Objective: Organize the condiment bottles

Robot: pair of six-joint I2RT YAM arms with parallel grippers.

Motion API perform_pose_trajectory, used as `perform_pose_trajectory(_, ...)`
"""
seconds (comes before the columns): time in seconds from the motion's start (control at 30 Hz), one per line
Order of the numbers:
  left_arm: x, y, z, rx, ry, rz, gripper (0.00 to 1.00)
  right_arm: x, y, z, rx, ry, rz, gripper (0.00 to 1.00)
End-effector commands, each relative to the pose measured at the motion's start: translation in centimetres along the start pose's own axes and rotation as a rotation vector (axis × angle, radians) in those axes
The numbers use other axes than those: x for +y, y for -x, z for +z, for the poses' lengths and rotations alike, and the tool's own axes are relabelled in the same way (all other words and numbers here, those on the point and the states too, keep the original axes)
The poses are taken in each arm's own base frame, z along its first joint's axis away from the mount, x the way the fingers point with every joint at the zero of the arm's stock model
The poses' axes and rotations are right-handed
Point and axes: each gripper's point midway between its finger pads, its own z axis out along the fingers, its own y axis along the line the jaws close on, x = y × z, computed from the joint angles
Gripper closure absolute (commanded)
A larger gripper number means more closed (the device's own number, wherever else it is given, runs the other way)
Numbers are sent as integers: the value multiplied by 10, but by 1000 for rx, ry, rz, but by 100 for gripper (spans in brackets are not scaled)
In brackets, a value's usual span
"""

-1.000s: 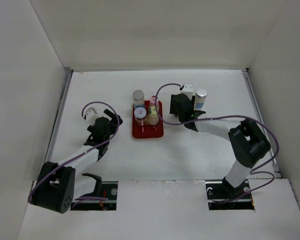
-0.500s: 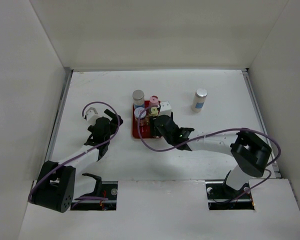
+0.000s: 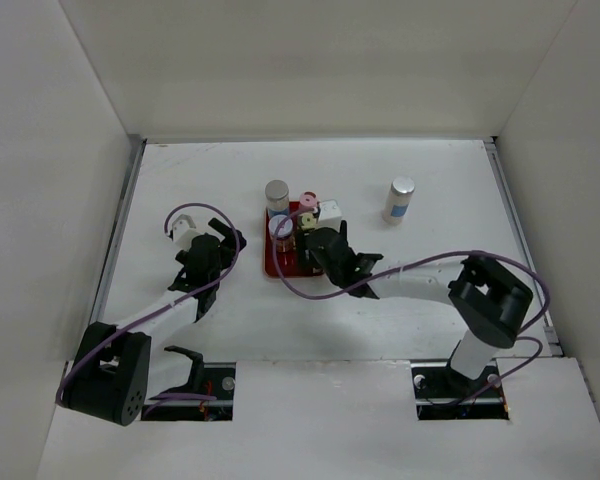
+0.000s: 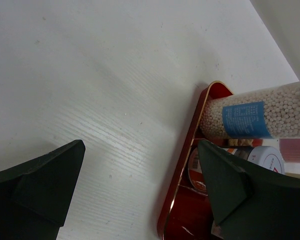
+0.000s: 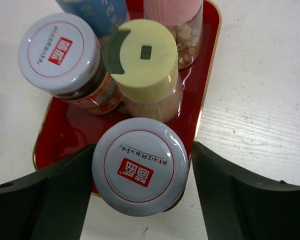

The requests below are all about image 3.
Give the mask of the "white lid small jar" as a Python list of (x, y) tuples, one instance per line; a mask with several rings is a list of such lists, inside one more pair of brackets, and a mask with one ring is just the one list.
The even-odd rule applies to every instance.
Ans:
[(294, 249), (294, 224), (283, 214), (271, 217), (268, 231), (277, 253), (287, 253)]

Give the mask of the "pink lid spice jar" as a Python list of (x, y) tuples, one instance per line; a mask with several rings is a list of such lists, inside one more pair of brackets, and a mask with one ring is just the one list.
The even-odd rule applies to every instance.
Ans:
[(319, 200), (312, 191), (305, 191), (299, 196), (299, 209), (302, 212), (316, 214), (319, 211)]

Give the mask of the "silver lid blue label jar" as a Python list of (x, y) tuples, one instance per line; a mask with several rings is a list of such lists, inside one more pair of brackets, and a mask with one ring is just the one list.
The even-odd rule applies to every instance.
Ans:
[(289, 188), (288, 185), (279, 179), (271, 180), (265, 186), (266, 210), (269, 217), (277, 215), (288, 215)]

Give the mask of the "tall silver lid spice jar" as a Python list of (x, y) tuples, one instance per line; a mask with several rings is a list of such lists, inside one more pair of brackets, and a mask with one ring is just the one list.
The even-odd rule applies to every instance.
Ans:
[(383, 220), (390, 225), (400, 224), (409, 208), (415, 192), (415, 182), (410, 177), (396, 177), (389, 187), (385, 207), (382, 212)]

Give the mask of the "yellow lid spice jar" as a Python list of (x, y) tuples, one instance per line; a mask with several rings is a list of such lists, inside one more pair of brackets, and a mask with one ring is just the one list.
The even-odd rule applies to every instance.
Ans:
[(298, 216), (297, 225), (303, 232), (310, 232), (317, 228), (318, 219), (311, 212), (304, 212)]

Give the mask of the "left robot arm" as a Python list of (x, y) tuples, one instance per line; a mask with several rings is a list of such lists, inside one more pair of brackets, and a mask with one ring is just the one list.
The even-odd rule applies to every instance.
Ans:
[(232, 224), (213, 218), (208, 225), (210, 232), (201, 233), (186, 216), (172, 224), (180, 270), (156, 303), (115, 323), (87, 327), (58, 388), (59, 406), (127, 426), (172, 402), (207, 410), (216, 401), (203, 355), (175, 343), (180, 330), (211, 310), (246, 245)]

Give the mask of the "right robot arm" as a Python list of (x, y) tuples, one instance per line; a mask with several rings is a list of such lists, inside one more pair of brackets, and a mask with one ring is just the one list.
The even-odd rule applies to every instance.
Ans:
[(533, 300), (527, 285), (486, 254), (427, 261), (414, 268), (390, 265), (380, 254), (356, 253), (346, 227), (319, 228), (305, 241), (310, 257), (329, 280), (357, 298), (409, 298), (453, 307), (467, 326), (444, 370), (446, 388), (457, 396), (479, 389), (487, 364), (514, 346)]

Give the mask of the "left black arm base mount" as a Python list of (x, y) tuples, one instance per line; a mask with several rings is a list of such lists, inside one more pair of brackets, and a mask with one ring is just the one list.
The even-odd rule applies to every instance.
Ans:
[(166, 390), (167, 394), (199, 394), (204, 379), (205, 364), (201, 353), (183, 347), (171, 345), (165, 347), (166, 352), (178, 355), (178, 359), (184, 362), (184, 370), (187, 373), (186, 381), (180, 385), (173, 385)]

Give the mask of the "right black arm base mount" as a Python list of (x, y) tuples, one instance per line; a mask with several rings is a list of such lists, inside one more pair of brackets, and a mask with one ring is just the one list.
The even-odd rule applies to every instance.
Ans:
[(444, 378), (448, 385), (449, 392), (458, 400), (465, 400), (475, 394), (480, 388), (488, 383), (488, 377), (492, 374), (499, 374), (498, 368), (494, 362), (487, 364), (477, 379), (470, 379), (452, 369), (450, 362), (447, 362), (444, 367)]

